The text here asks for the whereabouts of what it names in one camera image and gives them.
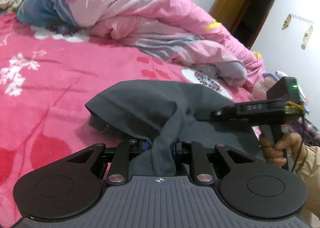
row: bed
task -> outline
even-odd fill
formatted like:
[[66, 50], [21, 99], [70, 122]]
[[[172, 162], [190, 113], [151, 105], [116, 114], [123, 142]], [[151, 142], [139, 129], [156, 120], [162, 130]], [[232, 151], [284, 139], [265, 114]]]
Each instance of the bed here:
[[250, 92], [223, 80], [160, 61], [85, 31], [56, 34], [0, 16], [0, 224], [19, 220], [12, 189], [27, 172], [94, 143], [118, 140], [88, 125], [84, 104], [104, 89], [133, 79], [198, 83], [234, 102]]
[[21, 176], [94, 143], [117, 145], [88, 125], [84, 104], [99, 92], [179, 81], [243, 102], [264, 72], [258, 53], [189, 0], [24, 0], [17, 17], [0, 16], [0, 224], [20, 219]]

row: cable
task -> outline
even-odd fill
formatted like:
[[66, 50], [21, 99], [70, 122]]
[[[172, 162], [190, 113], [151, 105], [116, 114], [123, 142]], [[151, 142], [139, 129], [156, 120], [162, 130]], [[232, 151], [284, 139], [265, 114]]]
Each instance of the cable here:
[[[303, 127], [302, 127], [302, 128], [303, 128], [303, 134], [304, 134], [304, 132], [306, 131], [306, 125], [305, 125], [305, 120], [304, 120], [304, 119], [305, 119], [305, 118], [304, 118], [304, 115], [303, 115], [303, 117], [302, 117], [302, 125], [303, 125]], [[301, 137], [301, 144], [300, 144], [300, 148], [299, 148], [299, 150], [298, 150], [298, 154], [297, 154], [296, 160], [294, 161], [294, 164], [293, 164], [293, 167], [292, 167], [291, 172], [293, 172], [293, 171], [294, 171], [294, 169], [295, 169], [295, 167], [296, 167], [296, 165], [297, 165], [298, 158], [299, 158], [300, 153], [301, 153], [302, 145], [303, 145], [303, 137]]]

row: yellow tape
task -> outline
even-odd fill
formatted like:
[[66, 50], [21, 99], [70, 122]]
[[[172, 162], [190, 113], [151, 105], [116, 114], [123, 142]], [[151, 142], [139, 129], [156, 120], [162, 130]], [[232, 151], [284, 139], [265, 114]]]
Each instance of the yellow tape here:
[[217, 22], [215, 19], [213, 19], [212, 23], [206, 27], [204, 30], [205, 31], [210, 31], [213, 30], [215, 28], [219, 28], [222, 24], [220, 22]]
[[252, 53], [256, 56], [257, 59], [262, 58], [262, 55], [260, 53], [255, 52], [255, 51]]
[[298, 105], [298, 104], [296, 104], [296, 103], [294, 103], [294, 102], [287, 101], [287, 104], [290, 105], [290, 106], [293, 106], [293, 107], [297, 107], [297, 108], [299, 108], [300, 110], [303, 110], [303, 111], [305, 110], [304, 106]]

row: ribbed rubber surface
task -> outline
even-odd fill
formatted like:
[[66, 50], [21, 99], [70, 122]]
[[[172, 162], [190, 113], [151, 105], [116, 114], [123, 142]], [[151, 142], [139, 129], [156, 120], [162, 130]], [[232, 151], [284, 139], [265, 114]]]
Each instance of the ribbed rubber surface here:
[[60, 223], [23, 219], [16, 228], [307, 228], [298, 217], [254, 221], [229, 210], [213, 189], [187, 177], [139, 177], [107, 189], [89, 212]]

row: blue component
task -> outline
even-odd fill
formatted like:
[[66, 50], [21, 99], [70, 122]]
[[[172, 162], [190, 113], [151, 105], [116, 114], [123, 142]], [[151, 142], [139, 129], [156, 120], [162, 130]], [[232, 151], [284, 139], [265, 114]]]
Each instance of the blue component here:
[[172, 148], [172, 158], [176, 159], [176, 155], [177, 155], [177, 144], [175, 144]]
[[149, 149], [149, 143], [147, 140], [144, 141], [144, 151], [147, 151]]

